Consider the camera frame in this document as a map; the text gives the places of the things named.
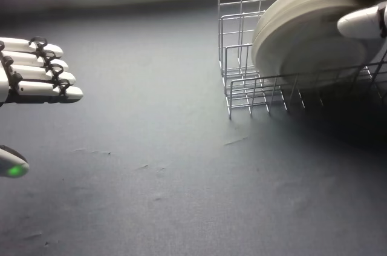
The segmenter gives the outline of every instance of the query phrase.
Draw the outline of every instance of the metal wire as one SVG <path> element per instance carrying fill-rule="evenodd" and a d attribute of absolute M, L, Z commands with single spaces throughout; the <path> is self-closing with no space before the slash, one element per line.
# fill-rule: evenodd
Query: metal wire
<path fill-rule="evenodd" d="M 333 85 L 335 96 L 349 96 L 359 91 L 366 94 L 375 89 L 380 101 L 385 100 L 387 91 L 382 92 L 379 85 L 387 84 L 387 62 L 384 61 L 386 54 L 381 62 L 365 67 L 342 67 L 314 73 L 261 77 L 249 58 L 253 44 L 246 41 L 252 41 L 256 24 L 265 13 L 262 9 L 268 8 L 275 1 L 218 0 L 219 65 L 230 119 L 235 108 L 248 108 L 250 114 L 257 106 L 266 106 L 270 113 L 275 103 L 283 105 L 285 110 L 294 104 L 305 108 L 311 94 L 316 96 L 319 105 L 324 106 L 325 94 L 321 85 Z M 345 77 L 343 71 L 354 74 Z"/>

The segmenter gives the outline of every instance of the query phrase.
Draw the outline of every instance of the stacked plate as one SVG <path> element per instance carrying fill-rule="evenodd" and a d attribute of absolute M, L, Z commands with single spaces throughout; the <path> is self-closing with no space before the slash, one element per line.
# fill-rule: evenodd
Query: stacked plate
<path fill-rule="evenodd" d="M 380 51 L 383 41 L 345 38 L 337 30 L 342 16 L 369 5 L 365 0 L 277 0 L 257 24 L 253 63 L 262 77 L 369 63 Z M 339 75 L 347 77 L 357 69 L 342 70 Z M 332 76 L 337 74 L 322 73 L 318 86 L 331 84 Z M 309 80 L 307 76 L 305 81 L 300 78 L 300 84 Z M 280 84 L 291 85 L 293 81 L 294 77 L 279 79 Z"/>

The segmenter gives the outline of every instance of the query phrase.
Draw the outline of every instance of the green light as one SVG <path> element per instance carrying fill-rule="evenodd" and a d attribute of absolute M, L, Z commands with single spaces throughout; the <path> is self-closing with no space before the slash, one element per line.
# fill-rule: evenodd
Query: green light
<path fill-rule="evenodd" d="M 7 174 L 11 177 L 18 177 L 25 174 L 25 168 L 22 165 L 16 165 L 7 170 Z"/>

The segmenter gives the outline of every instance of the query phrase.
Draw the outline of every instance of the white plate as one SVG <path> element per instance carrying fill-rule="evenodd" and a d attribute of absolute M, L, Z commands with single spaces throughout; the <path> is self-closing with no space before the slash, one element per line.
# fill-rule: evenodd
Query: white plate
<path fill-rule="evenodd" d="M 261 76 L 312 72 L 360 66 L 371 61 L 383 41 L 344 38 L 337 30 L 343 15 L 366 6 L 364 0 L 311 0 L 275 16 L 262 29 L 252 47 L 253 63 Z M 345 70 L 341 77 L 356 69 Z M 319 79 L 332 79 L 326 73 Z M 294 78 L 280 80 L 292 84 Z M 320 82 L 319 87 L 331 82 Z"/>
<path fill-rule="evenodd" d="M 286 11 L 292 7 L 296 7 L 299 4 L 310 0 L 277 0 L 271 5 L 266 12 L 259 19 L 256 29 L 254 31 L 253 41 L 258 36 L 259 32 L 278 14 Z"/>

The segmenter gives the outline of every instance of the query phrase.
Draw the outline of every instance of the dish rack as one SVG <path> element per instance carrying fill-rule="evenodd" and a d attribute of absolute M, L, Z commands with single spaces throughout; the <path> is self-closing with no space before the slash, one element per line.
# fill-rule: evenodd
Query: dish rack
<path fill-rule="evenodd" d="M 367 66 L 261 77 L 249 58 L 253 45 L 250 42 L 259 18 L 275 1 L 218 0 L 219 65 L 230 119 L 237 108 L 248 108 L 251 115 L 255 107 L 262 106 L 270 114 L 273 105 L 280 104 L 287 111 L 293 105 L 305 109 L 316 103 L 324 106 L 332 100 L 369 93 L 384 103 L 387 52 Z M 340 75 L 344 71 L 352 71 L 354 75 L 343 78 Z"/>

